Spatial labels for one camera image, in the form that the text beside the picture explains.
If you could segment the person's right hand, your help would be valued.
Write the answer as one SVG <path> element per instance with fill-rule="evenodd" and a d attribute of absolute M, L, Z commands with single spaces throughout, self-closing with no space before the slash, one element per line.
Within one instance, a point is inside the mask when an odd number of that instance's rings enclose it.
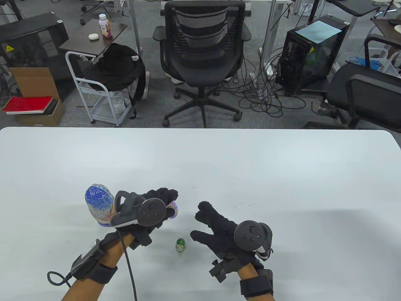
<path fill-rule="evenodd" d="M 256 270 L 264 269 L 261 262 L 256 259 L 255 252 L 244 251 L 236 245 L 234 231 L 237 224 L 235 222 L 219 214 L 209 202 L 200 202 L 198 209 L 195 219 L 207 225 L 213 234 L 193 230 L 190 233 L 193 241 L 206 245 L 216 255 L 238 258 L 243 266 L 251 263 Z"/>

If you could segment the person's left hand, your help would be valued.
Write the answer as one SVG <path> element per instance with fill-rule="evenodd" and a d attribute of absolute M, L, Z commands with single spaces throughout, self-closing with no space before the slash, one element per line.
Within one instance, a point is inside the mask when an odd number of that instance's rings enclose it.
<path fill-rule="evenodd" d="M 115 196 L 116 214 L 110 226 L 116 231 L 109 233 L 100 241 L 100 249 L 105 251 L 120 240 L 120 236 L 132 235 L 134 240 L 126 246 L 132 250 L 139 245 L 152 243 L 150 234 L 160 228 L 164 221 L 175 215 L 176 210 L 169 205 L 179 196 L 174 189 L 159 188 L 139 195 L 135 192 L 119 191 Z"/>

